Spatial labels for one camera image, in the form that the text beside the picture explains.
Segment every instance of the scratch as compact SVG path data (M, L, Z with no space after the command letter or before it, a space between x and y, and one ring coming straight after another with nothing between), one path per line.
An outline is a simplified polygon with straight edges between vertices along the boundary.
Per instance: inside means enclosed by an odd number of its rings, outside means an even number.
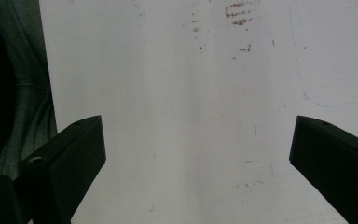
M300 83L301 83L301 90L302 93L304 95L304 98L306 100L309 100L309 96L307 95L305 88L304 88L304 84L303 84L303 78L300 74L300 66L298 63L298 56L297 56L297 43L296 43L296 38L295 38L295 28L293 26L293 13L292 13L292 9L290 8L290 6L288 6L289 8L289 15L290 15L290 27L292 28L292 39L293 39L293 45L295 46L295 57L296 57L296 70L297 70L297 75L300 78Z

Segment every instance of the screw hole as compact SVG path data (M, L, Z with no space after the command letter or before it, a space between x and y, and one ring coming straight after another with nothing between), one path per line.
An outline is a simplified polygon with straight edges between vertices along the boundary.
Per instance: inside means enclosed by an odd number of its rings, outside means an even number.
M33 157L28 160L29 163L32 163L33 165L37 165L43 162L43 159L41 157Z

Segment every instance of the dark stain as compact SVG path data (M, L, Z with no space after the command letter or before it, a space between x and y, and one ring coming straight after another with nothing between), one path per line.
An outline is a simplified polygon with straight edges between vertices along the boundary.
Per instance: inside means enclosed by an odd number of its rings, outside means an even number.
M233 4L230 7L243 7L245 5L245 3L237 3L237 4Z
M246 19L240 20L240 21L234 21L232 24L234 25L244 25L247 22Z
M240 49L242 52L250 52L251 51L251 45L248 45L247 49Z
M250 13L251 10L244 10L242 12L237 12L237 13L228 13L228 8L226 7L226 18L228 19L229 17L236 17L236 16L240 16L240 15L246 15L248 13Z

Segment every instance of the white surface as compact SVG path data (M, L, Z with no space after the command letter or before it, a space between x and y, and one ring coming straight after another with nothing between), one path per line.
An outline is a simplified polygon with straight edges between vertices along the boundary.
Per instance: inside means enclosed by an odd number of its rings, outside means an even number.
M74 224L345 223L288 157L296 115L358 136L358 1L41 7L59 130L103 116Z

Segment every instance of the brown speck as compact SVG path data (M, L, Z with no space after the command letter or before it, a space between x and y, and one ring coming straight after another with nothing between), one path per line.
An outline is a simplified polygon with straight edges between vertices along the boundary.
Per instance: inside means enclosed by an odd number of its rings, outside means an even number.
M240 21L234 21L232 24L234 25L244 25L247 22L246 19L240 20Z

